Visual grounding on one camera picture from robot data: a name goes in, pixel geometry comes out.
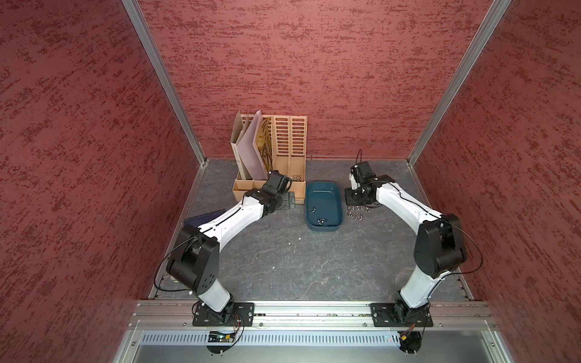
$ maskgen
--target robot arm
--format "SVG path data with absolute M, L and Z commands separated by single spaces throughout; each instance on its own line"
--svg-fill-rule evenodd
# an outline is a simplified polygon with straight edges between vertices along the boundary
M 191 289 L 212 310 L 223 312 L 232 298 L 218 281 L 220 251 L 252 222 L 274 212 L 281 202 L 280 196 L 291 184 L 289 178 L 273 170 L 262 188 L 246 192 L 240 203 L 218 218 L 198 228 L 182 228 L 175 244 L 178 247 L 170 254 L 167 273 Z
M 414 248 L 416 266 L 401 289 L 394 308 L 396 321 L 413 321 L 413 316 L 427 305 L 440 281 L 468 257 L 460 220 L 453 214 L 442 215 L 422 204 L 391 177 L 377 177 L 367 162 L 355 164 L 349 180 L 351 190 L 347 189 L 345 194 L 348 204 L 382 204 L 417 234 Z

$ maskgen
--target black mounting bracket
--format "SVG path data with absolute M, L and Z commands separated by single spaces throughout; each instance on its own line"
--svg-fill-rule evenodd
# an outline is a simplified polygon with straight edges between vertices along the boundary
M 393 318 L 394 303 L 371 303 L 371 318 L 373 318 L 373 325 L 376 328 L 409 328 L 413 323 L 418 327 L 431 328 L 434 326 L 431 314 L 428 310 L 428 305 L 424 305 L 417 315 L 414 315 L 414 321 L 400 324 Z
M 362 203 L 356 202 L 353 199 L 353 190 L 351 188 L 345 188 L 345 204 L 348 206 L 362 206 Z
M 254 320 L 254 303 L 239 303 L 235 301 L 232 314 L 234 315 L 234 318 L 236 318 L 236 314 L 238 314 L 242 319 L 244 319 L 244 323 L 241 323 L 242 326 L 252 326 L 252 321 Z M 210 309 L 208 305 L 202 306 L 202 304 L 198 304 L 196 306 L 196 311 L 193 313 L 192 325 L 218 327 L 226 326 L 220 324 L 220 317 L 217 312 L 214 312 L 212 309 Z

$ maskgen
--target red textured wall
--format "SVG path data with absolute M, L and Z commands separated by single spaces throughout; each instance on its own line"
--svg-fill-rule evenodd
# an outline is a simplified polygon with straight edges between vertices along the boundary
M 0 361 L 109 362 L 197 161 L 120 1 L 0 32 Z
M 580 65 L 579 1 L 513 0 L 416 164 L 519 362 L 581 360 Z
M 405 159 L 491 1 L 142 0 L 205 153 L 237 110 L 309 116 L 307 155 Z

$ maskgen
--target marble-patterned surface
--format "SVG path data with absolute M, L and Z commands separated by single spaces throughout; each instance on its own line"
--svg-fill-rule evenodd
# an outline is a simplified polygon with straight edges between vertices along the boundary
M 348 186 L 352 161 L 308 161 L 307 181 Z M 419 197 L 402 161 L 371 161 L 377 174 L 387 174 Z M 192 215 L 236 203 L 232 182 L 236 163 L 211 160 L 194 202 Z M 304 218 L 304 206 L 280 210 L 257 221 L 220 254 L 219 280 L 237 299 L 284 300 L 393 300 L 414 269 L 415 234 L 398 216 L 382 207 L 363 212 L 363 220 L 347 218 L 336 232 L 313 232 Z M 167 288 L 179 286 L 169 278 Z M 444 281 L 434 300 L 463 300 L 456 278 Z M 162 298 L 188 298 L 187 292 L 164 293 Z

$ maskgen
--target aluminum frame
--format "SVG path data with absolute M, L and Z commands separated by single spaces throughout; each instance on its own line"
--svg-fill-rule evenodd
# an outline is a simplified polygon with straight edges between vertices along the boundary
M 145 21 L 145 17 L 137 0 L 121 0 L 127 14 L 129 15 L 129 19 L 131 19 L 131 23 L 139 36 L 139 40 L 141 40 L 141 44 L 145 48 L 145 52 L 149 57 L 149 60 L 159 77 L 159 81 L 163 86 L 163 89 L 166 92 L 167 98 L 171 103 L 171 107 L 173 107 L 175 115 L 178 117 L 182 129 L 184 129 L 184 133 L 188 138 L 189 144 L 192 147 L 193 152 L 196 154 L 198 158 L 198 162 L 200 165 L 206 163 L 206 155 L 202 150 L 202 146 L 198 137 L 193 131 L 192 124 L 189 121 L 188 114 L 185 111 L 184 105 L 181 103 L 180 96 L 175 89 L 173 82 L 171 82 L 171 77 L 169 72 L 167 71 L 166 65 L 163 63 L 163 59 L 157 46 L 155 45 L 155 41 L 153 40 L 153 36 L 149 31 L 149 27 L 147 26 L 147 22 Z
M 480 27 L 476 31 L 472 42 L 468 46 L 466 53 L 462 57 L 458 68 L 456 68 L 456 72 L 452 76 L 448 87 L 444 91 L 440 102 L 437 104 L 436 109 L 432 113 L 424 131 L 419 136 L 418 141 L 415 143 L 413 150 L 408 157 L 408 162 L 410 165 L 414 165 L 416 161 L 418 161 L 419 156 L 421 155 L 422 151 L 428 144 L 428 141 L 432 137 L 432 134 L 436 130 L 436 127 L 442 120 L 442 117 L 450 107 L 452 100 L 456 97 L 458 90 L 464 83 L 464 80 L 472 70 L 472 67 L 476 63 L 476 60 L 482 53 L 482 50 L 486 46 L 488 39 L 496 29 L 496 26 L 500 22 L 500 19 L 506 12 L 508 6 L 510 5 L 511 0 L 494 0 L 488 12 L 484 16 Z
M 143 333 L 152 330 L 197 330 L 192 326 L 192 305 L 188 300 L 141 300 L 131 317 L 124 344 L 117 354 L 118 363 L 132 362 Z M 397 331 L 401 328 L 373 326 L 370 304 L 376 301 L 309 301 L 309 300 L 245 300 L 255 303 L 253 324 L 245 329 L 273 331 Z M 513 363 L 503 348 L 498 325 L 485 301 L 432 301 L 430 307 L 434 327 L 426 330 L 481 331 L 495 362 Z

